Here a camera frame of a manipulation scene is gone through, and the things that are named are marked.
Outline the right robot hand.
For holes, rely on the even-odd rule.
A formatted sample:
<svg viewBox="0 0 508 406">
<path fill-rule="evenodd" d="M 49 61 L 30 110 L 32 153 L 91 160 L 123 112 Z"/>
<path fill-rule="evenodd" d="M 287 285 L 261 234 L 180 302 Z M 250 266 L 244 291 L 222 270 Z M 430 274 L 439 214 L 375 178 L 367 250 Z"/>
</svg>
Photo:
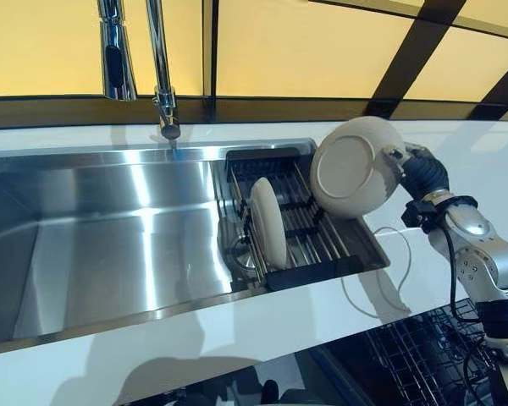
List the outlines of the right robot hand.
<svg viewBox="0 0 508 406">
<path fill-rule="evenodd" d="M 423 200 L 437 190 L 450 190 L 445 166 L 428 148 L 405 143 L 404 147 L 387 145 L 383 153 L 399 184 L 414 200 Z"/>
</svg>

